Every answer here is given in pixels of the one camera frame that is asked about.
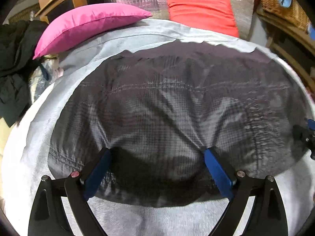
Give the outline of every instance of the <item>black cloth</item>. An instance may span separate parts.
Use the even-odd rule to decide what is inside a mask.
[[[28,78],[40,65],[32,60],[48,24],[23,21],[0,26],[0,117],[12,126],[30,104]]]
[[[304,154],[292,138],[303,94],[258,50],[167,43],[105,60],[75,89],[56,122],[48,166],[55,178],[113,153],[98,197],[181,206],[218,193],[203,151],[216,146],[236,169],[264,178]]]

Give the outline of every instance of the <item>silver screw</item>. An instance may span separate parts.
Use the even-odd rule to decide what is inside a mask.
[[[79,171],[73,171],[71,174],[71,177],[78,177],[80,175]]]
[[[46,181],[48,178],[49,178],[49,176],[44,175],[44,176],[42,176],[42,181]]]
[[[238,175],[239,177],[244,177],[244,176],[245,176],[245,172],[239,170],[239,171],[237,172],[237,175]]]
[[[270,176],[270,175],[267,176],[267,179],[268,179],[270,182],[275,181],[275,178],[274,178],[273,176]]]

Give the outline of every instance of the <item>white bedsheet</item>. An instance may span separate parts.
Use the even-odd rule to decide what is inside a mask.
[[[293,69],[268,49],[259,45],[212,31],[193,29],[171,21],[153,19],[143,20],[127,29],[99,35],[77,49],[64,54],[66,57],[60,62],[60,65],[69,68],[68,72],[65,71],[66,77],[45,90],[27,111],[19,127],[12,130],[7,141],[2,164],[6,214],[21,236],[27,235],[29,215],[40,177],[44,174],[52,177],[47,166],[48,149],[46,147],[49,145],[50,139],[48,131],[52,130],[64,104],[76,86],[109,56],[125,49],[135,52],[156,47],[175,39],[180,39],[182,42],[206,41],[213,45],[223,44],[241,52],[251,52],[255,48],[259,48],[269,57],[277,60],[291,75],[305,94],[313,117],[315,116],[315,106]],[[87,50],[90,57],[86,57],[86,53],[84,53]],[[64,87],[62,88],[65,81],[68,86],[66,90]],[[54,110],[47,104],[53,99],[58,99]],[[310,151],[291,169],[277,175],[276,181],[286,210],[289,235],[294,235],[305,222],[313,207],[315,163],[310,158]],[[66,198],[63,199],[63,203],[74,234],[81,235]],[[89,200],[92,211],[109,236],[208,235],[219,220],[227,203],[227,199],[221,199],[192,203],[185,207],[156,209],[111,203],[96,197]],[[253,198],[248,201],[248,207],[235,235],[242,233],[252,203]],[[126,221],[130,223],[130,220],[134,221],[134,228],[124,226]]]

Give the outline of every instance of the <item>red cushion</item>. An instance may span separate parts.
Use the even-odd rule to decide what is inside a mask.
[[[230,0],[167,0],[170,20],[239,37]]]

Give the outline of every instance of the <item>plastic bag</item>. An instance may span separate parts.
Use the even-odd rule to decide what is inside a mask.
[[[45,89],[63,75],[63,69],[59,67],[58,59],[45,59],[35,69],[29,79],[29,88],[32,104],[40,97]]]

